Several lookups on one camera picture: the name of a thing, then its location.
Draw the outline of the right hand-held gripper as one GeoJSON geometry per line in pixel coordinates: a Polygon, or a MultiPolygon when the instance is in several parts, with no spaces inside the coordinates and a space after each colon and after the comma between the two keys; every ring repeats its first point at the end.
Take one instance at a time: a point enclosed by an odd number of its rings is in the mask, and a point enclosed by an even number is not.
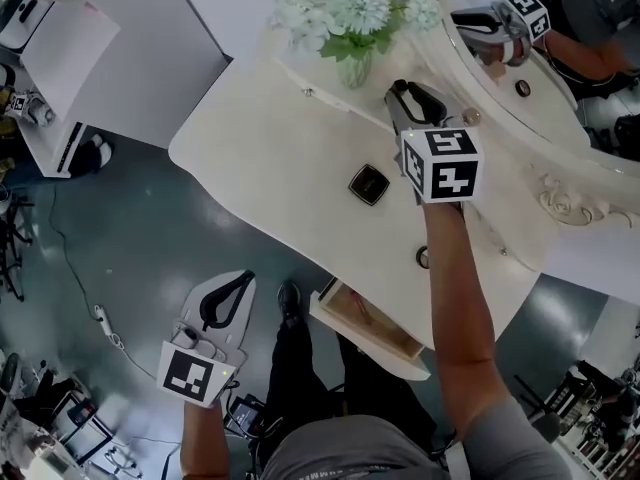
{"type": "Polygon", "coordinates": [[[422,83],[396,80],[384,101],[396,132],[396,162],[417,201],[459,203],[473,199],[485,160],[477,131],[460,115],[448,117],[435,90],[422,83]],[[419,105],[422,118],[405,103],[406,92],[419,105]]]}

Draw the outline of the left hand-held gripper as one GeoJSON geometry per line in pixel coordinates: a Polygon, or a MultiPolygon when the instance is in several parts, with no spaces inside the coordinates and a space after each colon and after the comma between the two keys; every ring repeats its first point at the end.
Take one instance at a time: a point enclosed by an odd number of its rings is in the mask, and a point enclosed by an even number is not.
{"type": "Polygon", "coordinates": [[[195,286],[162,344],[157,387],[191,404],[209,408],[247,360],[241,348],[257,289],[255,273],[219,274],[195,286]],[[195,317],[203,331],[193,323],[195,317]]]}

